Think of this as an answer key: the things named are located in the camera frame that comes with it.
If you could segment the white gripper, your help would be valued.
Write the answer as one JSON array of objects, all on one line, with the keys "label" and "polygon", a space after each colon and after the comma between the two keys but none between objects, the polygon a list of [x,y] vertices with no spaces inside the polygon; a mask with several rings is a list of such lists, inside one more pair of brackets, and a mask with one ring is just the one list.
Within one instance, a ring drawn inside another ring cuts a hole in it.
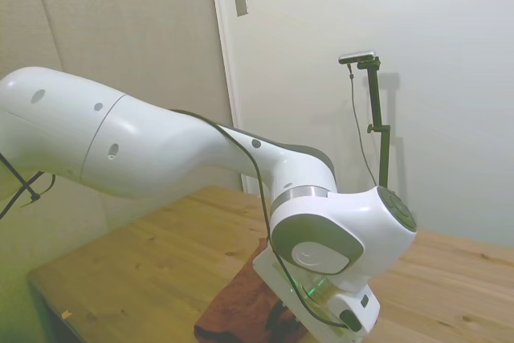
[{"label": "white gripper", "polygon": [[291,312],[319,342],[361,342],[363,338],[348,328],[327,325],[312,316],[341,324],[339,318],[346,304],[337,302],[334,310],[329,302],[342,293],[328,279],[287,264],[284,271],[270,248],[266,248],[254,260],[256,273],[266,285],[279,297],[272,307],[266,325],[277,325],[282,320],[289,320]]}]

